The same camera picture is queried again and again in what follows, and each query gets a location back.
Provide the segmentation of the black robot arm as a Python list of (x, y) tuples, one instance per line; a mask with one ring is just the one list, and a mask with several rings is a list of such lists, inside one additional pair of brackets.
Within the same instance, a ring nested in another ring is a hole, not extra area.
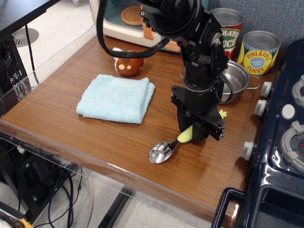
[(221, 26), (199, 0), (142, 0), (147, 27), (180, 47), (185, 67), (183, 86), (172, 87), (179, 129), (192, 127), (192, 142), (223, 137), (225, 122), (218, 111), (228, 57)]

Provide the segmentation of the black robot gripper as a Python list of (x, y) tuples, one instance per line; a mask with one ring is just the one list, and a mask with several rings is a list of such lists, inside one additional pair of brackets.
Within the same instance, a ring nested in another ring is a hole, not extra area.
[(222, 131), (226, 124), (219, 113), (219, 101), (214, 89), (194, 92), (175, 85), (171, 91), (171, 101), (177, 106), (179, 129), (183, 132), (192, 125), (193, 144), (199, 144), (209, 136), (217, 141), (223, 138)]

